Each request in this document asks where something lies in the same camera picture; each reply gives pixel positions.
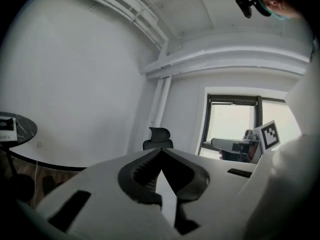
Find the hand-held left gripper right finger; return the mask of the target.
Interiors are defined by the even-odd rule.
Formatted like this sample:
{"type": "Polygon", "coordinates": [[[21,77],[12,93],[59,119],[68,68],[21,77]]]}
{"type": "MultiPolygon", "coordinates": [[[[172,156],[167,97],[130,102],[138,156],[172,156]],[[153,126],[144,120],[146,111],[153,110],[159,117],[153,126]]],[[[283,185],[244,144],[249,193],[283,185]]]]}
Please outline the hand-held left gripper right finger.
{"type": "Polygon", "coordinates": [[[162,214],[181,235],[217,219],[256,167],[172,148],[161,151],[162,214]]]}

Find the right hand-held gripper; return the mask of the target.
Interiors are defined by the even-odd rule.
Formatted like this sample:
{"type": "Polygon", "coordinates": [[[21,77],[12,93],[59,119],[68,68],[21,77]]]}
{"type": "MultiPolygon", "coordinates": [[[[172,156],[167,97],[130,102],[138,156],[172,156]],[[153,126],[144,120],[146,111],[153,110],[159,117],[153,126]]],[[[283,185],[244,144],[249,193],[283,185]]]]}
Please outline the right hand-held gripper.
{"type": "Polygon", "coordinates": [[[221,150],[222,160],[241,163],[257,163],[264,153],[280,143],[274,120],[253,130],[247,129],[242,139],[211,139],[211,145],[221,150]]]}

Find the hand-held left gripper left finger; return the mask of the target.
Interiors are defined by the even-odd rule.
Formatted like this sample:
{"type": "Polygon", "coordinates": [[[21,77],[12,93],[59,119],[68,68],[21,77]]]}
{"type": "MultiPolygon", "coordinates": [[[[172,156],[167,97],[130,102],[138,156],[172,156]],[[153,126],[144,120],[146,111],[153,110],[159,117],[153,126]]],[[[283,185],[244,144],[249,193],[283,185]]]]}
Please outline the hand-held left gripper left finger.
{"type": "Polygon", "coordinates": [[[139,151],[94,164],[54,189],[37,206],[45,219],[55,215],[76,192],[90,197],[67,230],[74,237],[172,237],[173,227],[158,205],[141,204],[128,197],[118,183],[126,164],[147,155],[139,151]]]}

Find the black chair with headrest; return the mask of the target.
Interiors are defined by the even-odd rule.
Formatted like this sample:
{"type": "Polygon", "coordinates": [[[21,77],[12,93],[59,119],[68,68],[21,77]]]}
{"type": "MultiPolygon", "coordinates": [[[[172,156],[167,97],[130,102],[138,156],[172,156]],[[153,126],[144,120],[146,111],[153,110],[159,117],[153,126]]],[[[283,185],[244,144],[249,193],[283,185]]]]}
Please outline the black chair with headrest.
{"type": "Polygon", "coordinates": [[[142,149],[144,151],[156,148],[174,148],[171,133],[168,129],[162,127],[149,127],[149,129],[151,137],[143,142],[142,149]]]}

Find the person's white printed shirt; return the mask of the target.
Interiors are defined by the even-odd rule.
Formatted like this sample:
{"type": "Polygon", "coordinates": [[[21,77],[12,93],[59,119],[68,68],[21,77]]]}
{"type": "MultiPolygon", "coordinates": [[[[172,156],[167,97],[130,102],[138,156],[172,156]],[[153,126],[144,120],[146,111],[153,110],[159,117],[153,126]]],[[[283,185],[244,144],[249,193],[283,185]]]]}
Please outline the person's white printed shirt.
{"type": "Polygon", "coordinates": [[[320,135],[320,57],[312,59],[284,100],[303,135],[320,135]]]}

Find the round black marble table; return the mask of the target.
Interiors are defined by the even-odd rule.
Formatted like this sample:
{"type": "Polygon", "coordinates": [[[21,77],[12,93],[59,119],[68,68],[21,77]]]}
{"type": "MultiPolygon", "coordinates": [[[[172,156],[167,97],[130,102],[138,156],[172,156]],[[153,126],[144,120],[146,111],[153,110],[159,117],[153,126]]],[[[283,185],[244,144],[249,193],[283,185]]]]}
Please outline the round black marble table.
{"type": "Polygon", "coordinates": [[[10,166],[12,176],[9,179],[9,187],[14,197],[19,201],[28,202],[34,196],[35,181],[31,176],[17,172],[12,160],[15,153],[10,149],[33,139],[38,132],[38,127],[31,119],[19,114],[0,111],[0,116],[16,118],[17,141],[0,142],[0,150],[6,153],[10,166]]]}

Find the white box with black print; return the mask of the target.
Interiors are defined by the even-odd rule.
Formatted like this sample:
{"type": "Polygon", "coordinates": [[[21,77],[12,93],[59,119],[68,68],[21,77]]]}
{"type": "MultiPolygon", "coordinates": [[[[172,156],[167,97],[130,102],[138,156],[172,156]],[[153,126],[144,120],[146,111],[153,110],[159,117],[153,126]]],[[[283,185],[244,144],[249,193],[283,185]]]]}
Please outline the white box with black print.
{"type": "Polygon", "coordinates": [[[0,142],[16,142],[17,140],[16,118],[0,116],[0,142]]]}

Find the white ceiling pipes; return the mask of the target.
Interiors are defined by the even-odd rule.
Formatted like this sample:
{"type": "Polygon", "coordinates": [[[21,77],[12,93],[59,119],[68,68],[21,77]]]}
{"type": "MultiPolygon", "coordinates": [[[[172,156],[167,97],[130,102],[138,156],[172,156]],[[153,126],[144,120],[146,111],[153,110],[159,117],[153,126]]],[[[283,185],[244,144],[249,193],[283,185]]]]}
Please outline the white ceiling pipes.
{"type": "Polygon", "coordinates": [[[163,53],[169,47],[172,27],[150,0],[92,0],[108,7],[136,26],[163,53]]]}

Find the black window frame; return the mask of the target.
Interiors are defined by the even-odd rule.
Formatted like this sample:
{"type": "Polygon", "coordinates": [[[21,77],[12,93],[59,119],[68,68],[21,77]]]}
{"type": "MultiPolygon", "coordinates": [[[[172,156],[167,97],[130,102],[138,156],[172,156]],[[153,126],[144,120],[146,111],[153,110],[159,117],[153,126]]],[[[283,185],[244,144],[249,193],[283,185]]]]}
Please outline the black window frame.
{"type": "Polygon", "coordinates": [[[267,109],[287,111],[289,107],[281,99],[208,94],[198,155],[219,159],[221,155],[218,149],[211,145],[211,140],[213,138],[242,139],[246,130],[252,130],[275,119],[267,109]]]}

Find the white vertical wall pipe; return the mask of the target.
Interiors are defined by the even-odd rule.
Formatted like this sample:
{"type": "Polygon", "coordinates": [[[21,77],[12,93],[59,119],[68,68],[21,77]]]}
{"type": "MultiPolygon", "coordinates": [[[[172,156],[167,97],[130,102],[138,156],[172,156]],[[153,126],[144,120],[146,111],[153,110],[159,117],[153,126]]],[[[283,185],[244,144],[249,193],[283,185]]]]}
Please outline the white vertical wall pipe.
{"type": "Polygon", "coordinates": [[[162,78],[158,81],[153,103],[151,106],[149,127],[161,128],[161,122],[164,115],[172,77],[162,78]]]}

